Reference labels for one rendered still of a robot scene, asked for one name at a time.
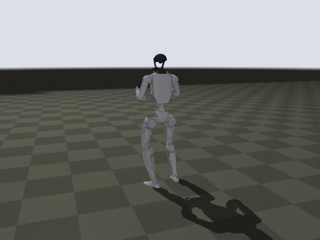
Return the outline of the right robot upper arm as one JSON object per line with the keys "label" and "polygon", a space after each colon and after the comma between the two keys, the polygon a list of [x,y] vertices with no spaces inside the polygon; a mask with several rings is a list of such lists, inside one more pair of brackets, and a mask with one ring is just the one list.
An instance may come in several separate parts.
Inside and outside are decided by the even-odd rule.
{"label": "right robot upper arm", "polygon": [[171,74],[172,76],[172,86],[173,86],[173,89],[174,89],[174,92],[172,93],[173,97],[178,97],[180,96],[180,86],[179,86],[179,78],[174,75],[174,74]]}

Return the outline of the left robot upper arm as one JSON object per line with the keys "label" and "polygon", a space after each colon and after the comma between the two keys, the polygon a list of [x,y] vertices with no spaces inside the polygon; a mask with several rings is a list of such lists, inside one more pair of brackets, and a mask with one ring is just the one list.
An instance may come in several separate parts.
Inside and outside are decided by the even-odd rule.
{"label": "left robot upper arm", "polygon": [[142,83],[140,86],[140,93],[139,93],[139,98],[137,100],[139,101],[144,101],[146,96],[145,93],[147,91],[148,88],[148,83],[150,83],[152,81],[153,75],[145,75],[142,78]]}

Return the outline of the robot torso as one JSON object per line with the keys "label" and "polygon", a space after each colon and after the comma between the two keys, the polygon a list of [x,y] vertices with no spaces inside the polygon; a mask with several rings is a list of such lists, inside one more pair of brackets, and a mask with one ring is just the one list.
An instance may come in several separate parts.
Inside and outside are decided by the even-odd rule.
{"label": "robot torso", "polygon": [[154,114],[157,117],[156,124],[169,122],[169,112],[166,111],[165,103],[169,103],[172,97],[173,78],[170,73],[158,74],[153,71],[152,81],[150,82],[150,92],[154,103],[159,104]]}

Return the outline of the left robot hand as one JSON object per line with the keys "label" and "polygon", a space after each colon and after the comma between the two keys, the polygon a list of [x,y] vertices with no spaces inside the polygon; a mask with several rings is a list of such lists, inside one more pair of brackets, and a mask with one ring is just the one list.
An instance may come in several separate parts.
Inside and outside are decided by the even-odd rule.
{"label": "left robot hand", "polygon": [[[136,87],[138,87],[139,89],[141,88],[141,84],[142,84],[142,79],[137,83],[137,86]],[[135,88],[136,88],[135,87]]]}

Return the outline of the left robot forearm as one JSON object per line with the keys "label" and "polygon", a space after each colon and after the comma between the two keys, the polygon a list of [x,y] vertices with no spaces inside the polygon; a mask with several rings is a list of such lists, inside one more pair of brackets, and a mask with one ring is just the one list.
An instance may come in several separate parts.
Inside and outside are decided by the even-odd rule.
{"label": "left robot forearm", "polygon": [[138,88],[138,86],[136,87],[136,89],[135,89],[135,92],[136,92],[136,99],[138,99],[139,98],[139,93],[140,93],[140,88]]}

